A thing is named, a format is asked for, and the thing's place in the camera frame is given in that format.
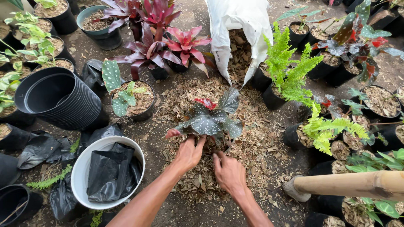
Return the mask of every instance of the white bucket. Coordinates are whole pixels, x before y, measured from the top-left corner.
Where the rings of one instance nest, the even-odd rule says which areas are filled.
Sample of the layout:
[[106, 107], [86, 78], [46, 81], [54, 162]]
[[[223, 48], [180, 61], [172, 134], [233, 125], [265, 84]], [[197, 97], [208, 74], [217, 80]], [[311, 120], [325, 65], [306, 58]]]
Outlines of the white bucket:
[[[91, 161], [91, 153], [92, 151], [110, 151], [114, 145], [114, 143], [122, 143], [127, 146], [135, 148], [135, 152], [133, 153], [134, 156], [137, 157], [139, 161], [143, 164], [143, 171], [142, 171], [142, 176], [140, 177], [139, 184], [136, 186], [136, 188], [130, 193], [130, 195], [118, 199], [116, 201], [112, 202], [91, 202], [88, 200], [88, 195], [87, 195], [87, 187], [88, 187], [88, 175], [90, 172], [90, 161]], [[137, 187], [140, 185], [140, 182], [143, 179], [143, 175], [145, 174], [145, 157], [143, 155], [142, 149], [139, 147], [139, 145], [134, 142], [133, 140], [129, 139], [128, 137], [122, 137], [122, 136], [111, 136], [111, 137], [105, 137], [100, 140], [97, 140], [88, 148], [86, 148], [78, 157], [76, 163], [73, 166], [73, 171], [72, 171], [72, 190], [73, 194], [76, 197], [76, 199], [79, 201], [79, 203], [83, 204], [85, 207], [88, 207], [90, 209], [94, 210], [104, 210], [104, 209], [109, 209], [112, 207], [115, 207], [121, 203], [123, 203], [125, 200], [127, 200], [137, 189]]]

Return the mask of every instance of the black plastic bag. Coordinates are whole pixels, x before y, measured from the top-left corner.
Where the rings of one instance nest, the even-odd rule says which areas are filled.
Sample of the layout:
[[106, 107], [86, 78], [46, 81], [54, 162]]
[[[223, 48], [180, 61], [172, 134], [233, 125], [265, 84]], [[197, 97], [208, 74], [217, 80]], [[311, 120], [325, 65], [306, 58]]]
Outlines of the black plastic bag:
[[79, 156], [93, 142], [110, 136], [125, 136], [125, 134], [122, 133], [118, 123], [113, 123], [107, 127], [97, 129], [91, 134], [91, 136], [89, 136], [88, 132], [82, 132], [77, 155]]
[[70, 222], [86, 212], [87, 208], [82, 206], [73, 195], [71, 187], [72, 173], [67, 173], [63, 180], [59, 180], [53, 186], [49, 202], [55, 218], [62, 222]]
[[21, 155], [17, 167], [26, 170], [39, 165], [58, 150], [61, 143], [45, 131], [35, 131]]
[[87, 188], [89, 201], [115, 201], [126, 197], [135, 189], [139, 182], [135, 177], [138, 175], [139, 168], [136, 167], [139, 165], [130, 167], [134, 150], [132, 147], [115, 143], [111, 151], [92, 152]]
[[88, 60], [81, 72], [83, 82], [100, 98], [108, 93], [101, 76], [102, 64], [103, 62], [100, 60]]

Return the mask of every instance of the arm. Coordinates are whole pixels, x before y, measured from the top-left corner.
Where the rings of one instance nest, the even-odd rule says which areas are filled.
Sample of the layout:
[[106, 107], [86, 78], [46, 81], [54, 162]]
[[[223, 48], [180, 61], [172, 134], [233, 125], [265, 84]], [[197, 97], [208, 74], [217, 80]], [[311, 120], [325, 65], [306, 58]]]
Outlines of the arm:
[[150, 185], [129, 202], [107, 225], [107, 227], [150, 226], [171, 189], [187, 171], [195, 167], [202, 156], [206, 136], [202, 136], [195, 147], [195, 136], [181, 143], [174, 161]]
[[254, 199], [246, 184], [246, 169], [234, 158], [223, 152], [213, 154], [215, 175], [221, 188], [227, 191], [243, 211], [249, 227], [274, 227]]

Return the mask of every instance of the bamboo pole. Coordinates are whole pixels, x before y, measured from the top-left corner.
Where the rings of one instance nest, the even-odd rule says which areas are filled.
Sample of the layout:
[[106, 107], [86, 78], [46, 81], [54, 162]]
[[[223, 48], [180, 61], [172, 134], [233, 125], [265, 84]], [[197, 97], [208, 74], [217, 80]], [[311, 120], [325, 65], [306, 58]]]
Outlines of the bamboo pole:
[[299, 193], [404, 201], [404, 171], [377, 171], [298, 177]]

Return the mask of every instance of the hand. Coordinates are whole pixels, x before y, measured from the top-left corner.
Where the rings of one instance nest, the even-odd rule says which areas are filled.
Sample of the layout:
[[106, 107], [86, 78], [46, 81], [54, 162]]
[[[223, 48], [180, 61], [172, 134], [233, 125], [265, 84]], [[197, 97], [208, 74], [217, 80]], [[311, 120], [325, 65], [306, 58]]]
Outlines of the hand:
[[223, 152], [213, 154], [215, 175], [221, 188], [232, 197], [245, 195], [249, 190], [246, 184], [246, 169], [235, 158], [227, 157]]
[[201, 136], [195, 147], [195, 135], [190, 135], [188, 139], [179, 145], [177, 155], [171, 165], [180, 169], [181, 175], [195, 167], [202, 157], [202, 148], [206, 141], [206, 135]]

